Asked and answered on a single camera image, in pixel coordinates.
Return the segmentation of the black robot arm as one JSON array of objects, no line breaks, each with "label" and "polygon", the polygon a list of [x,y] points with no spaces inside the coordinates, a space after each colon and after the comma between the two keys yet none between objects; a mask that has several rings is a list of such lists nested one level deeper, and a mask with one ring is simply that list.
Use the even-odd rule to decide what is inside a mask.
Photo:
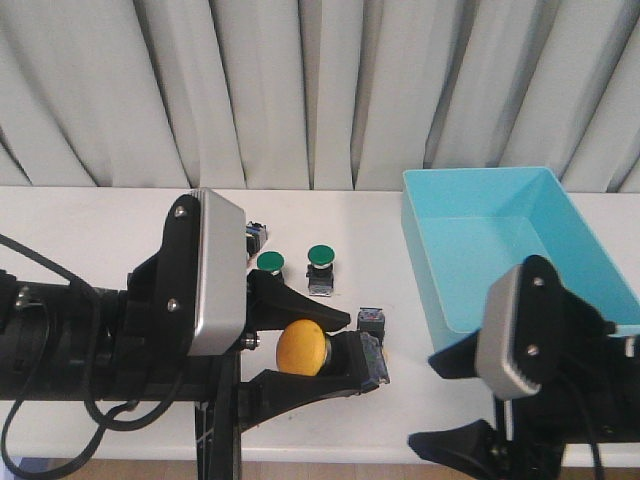
[{"label": "black robot arm", "polygon": [[96,423],[85,448],[45,472],[82,468],[109,431],[132,432],[173,404],[195,407],[197,475],[237,479],[244,431],[317,401],[358,395],[389,379],[371,329],[254,270],[235,291],[240,330],[214,354],[192,354],[195,284],[155,261],[124,291],[1,277],[1,396],[14,419],[28,401],[79,401]]}]

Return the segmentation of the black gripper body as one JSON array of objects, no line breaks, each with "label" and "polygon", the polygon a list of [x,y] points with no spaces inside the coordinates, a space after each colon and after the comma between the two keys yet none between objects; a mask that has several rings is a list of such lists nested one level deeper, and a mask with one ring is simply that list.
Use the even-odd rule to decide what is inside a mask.
[{"label": "black gripper body", "polygon": [[557,478],[570,443],[588,445],[593,475],[602,479],[601,444],[639,439],[638,337],[616,335],[614,323],[567,289],[564,320],[552,379],[533,396],[493,394],[496,426],[505,426],[502,479]]},{"label": "black gripper body", "polygon": [[156,259],[148,259],[129,276],[124,290],[99,290],[100,334],[90,381],[89,411],[98,400],[156,401],[136,420],[114,421],[110,429],[133,431],[153,423],[177,401],[195,404],[198,476],[238,479],[241,441],[238,420],[240,352],[247,340],[258,339],[245,324],[225,353],[163,360],[149,345]]}]

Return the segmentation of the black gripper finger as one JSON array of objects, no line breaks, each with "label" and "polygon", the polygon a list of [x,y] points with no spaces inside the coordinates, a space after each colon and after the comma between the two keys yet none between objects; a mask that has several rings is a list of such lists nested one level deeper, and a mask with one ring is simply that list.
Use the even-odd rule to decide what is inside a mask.
[{"label": "black gripper finger", "polygon": [[347,327],[351,316],[318,303],[276,279],[254,269],[247,275],[246,327],[251,331],[284,330],[297,320],[311,320],[324,331]]},{"label": "black gripper finger", "polygon": [[429,366],[443,379],[478,378],[476,353],[480,331],[435,352],[428,358]]},{"label": "black gripper finger", "polygon": [[423,460],[474,479],[502,479],[505,474],[505,426],[477,420],[451,430],[417,432],[409,447]]},{"label": "black gripper finger", "polygon": [[264,370],[238,390],[242,432],[302,406],[332,398],[360,395],[388,384],[385,376],[302,376]]}]

